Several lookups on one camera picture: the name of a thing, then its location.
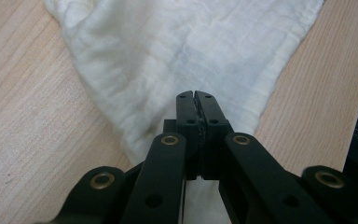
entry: screw hole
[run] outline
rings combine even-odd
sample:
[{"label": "screw hole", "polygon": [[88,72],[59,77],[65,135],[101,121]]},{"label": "screw hole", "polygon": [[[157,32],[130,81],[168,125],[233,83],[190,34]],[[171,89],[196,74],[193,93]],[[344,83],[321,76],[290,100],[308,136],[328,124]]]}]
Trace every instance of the screw hole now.
[{"label": "screw hole", "polygon": [[290,194],[286,194],[283,196],[282,198],[282,202],[289,207],[299,207],[300,206],[300,202],[298,201],[298,199]]},{"label": "screw hole", "polygon": [[341,189],[344,187],[344,181],[335,175],[325,171],[318,171],[315,173],[315,178],[322,184],[333,189]]},{"label": "screw hole", "polygon": [[251,140],[248,137],[242,135],[236,135],[232,138],[232,140],[239,145],[248,145],[251,143]]},{"label": "screw hole", "polygon": [[111,186],[114,181],[115,177],[112,174],[103,172],[95,175],[89,184],[94,189],[106,189]]},{"label": "screw hole", "polygon": [[179,138],[173,135],[169,135],[161,138],[161,143],[168,146],[176,145],[178,142],[179,142]]},{"label": "screw hole", "polygon": [[159,194],[150,194],[146,197],[145,204],[149,208],[157,208],[162,204],[162,197]]}]

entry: light wood surface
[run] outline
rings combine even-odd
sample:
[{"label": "light wood surface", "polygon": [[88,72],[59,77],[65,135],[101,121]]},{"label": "light wood surface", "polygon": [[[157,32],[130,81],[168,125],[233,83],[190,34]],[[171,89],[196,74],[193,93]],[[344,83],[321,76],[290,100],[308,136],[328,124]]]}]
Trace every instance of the light wood surface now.
[{"label": "light wood surface", "polygon": [[[327,0],[256,137],[288,170],[343,167],[358,114],[358,0]],[[0,223],[56,216],[88,170],[130,168],[42,1],[0,0]]]}]

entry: cloth fold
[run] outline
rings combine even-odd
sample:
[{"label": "cloth fold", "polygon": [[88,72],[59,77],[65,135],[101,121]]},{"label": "cloth fold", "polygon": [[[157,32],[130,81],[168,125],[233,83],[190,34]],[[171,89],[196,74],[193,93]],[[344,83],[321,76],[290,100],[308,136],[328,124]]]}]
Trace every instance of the cloth fold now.
[{"label": "cloth fold", "polygon": [[[81,81],[121,134],[132,164],[145,159],[163,120],[175,118],[174,97],[183,91],[214,95],[234,130],[253,134],[322,4],[45,0]],[[198,180],[186,192],[185,223],[227,219],[215,183]]]}]

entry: crumpled fabric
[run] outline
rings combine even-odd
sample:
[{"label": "crumpled fabric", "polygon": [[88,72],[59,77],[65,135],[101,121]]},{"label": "crumpled fabric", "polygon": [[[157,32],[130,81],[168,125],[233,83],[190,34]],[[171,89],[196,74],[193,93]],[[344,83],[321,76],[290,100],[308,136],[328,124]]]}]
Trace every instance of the crumpled fabric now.
[{"label": "crumpled fabric", "polygon": [[[253,134],[276,80],[323,0],[45,0],[79,77],[132,164],[145,159],[175,96],[215,96]],[[213,181],[186,186],[185,223],[226,223]]]}]

